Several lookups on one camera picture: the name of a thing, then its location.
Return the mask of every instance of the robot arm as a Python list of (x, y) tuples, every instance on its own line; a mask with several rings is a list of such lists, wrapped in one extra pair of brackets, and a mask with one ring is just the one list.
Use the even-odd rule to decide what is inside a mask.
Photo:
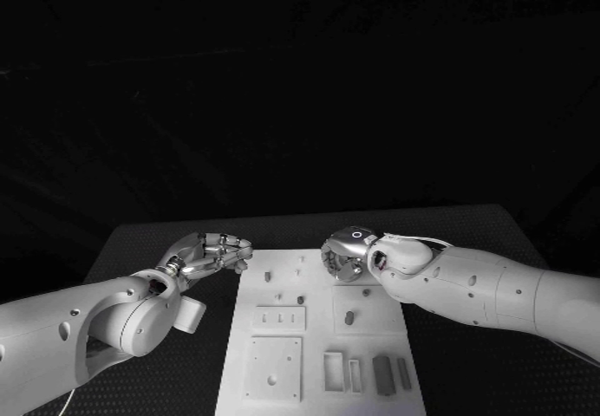
[(0, 413), (21, 416), (110, 366), (148, 355), (171, 328), (194, 334), (205, 305), (182, 296), (253, 247), (227, 234), (187, 236), (155, 269), (0, 305)]
[(600, 279), (537, 269), (487, 251), (432, 249), (419, 237), (350, 227), (334, 233), (322, 258), (338, 280), (366, 270), (390, 296), (467, 325), (510, 329), (553, 340), (600, 361)]

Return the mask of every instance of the table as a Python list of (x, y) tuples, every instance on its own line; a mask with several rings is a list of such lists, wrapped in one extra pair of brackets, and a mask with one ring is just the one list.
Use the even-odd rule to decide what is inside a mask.
[[(247, 238), (257, 249), (289, 250), (319, 248), (348, 225), (436, 237), (547, 267), (503, 207), (464, 205), (123, 225), (86, 283), (155, 267), (171, 244), (194, 231), (227, 232)], [(194, 286), (187, 295), (208, 305), (197, 334), (174, 330), (148, 357), (106, 370), (76, 391), (66, 416), (214, 415), (239, 286), (240, 276), (230, 270)], [(429, 416), (600, 413), (600, 369), (547, 340), (469, 327), (416, 305), (403, 305), (403, 310)], [(28, 414), (57, 416), (67, 397)]]

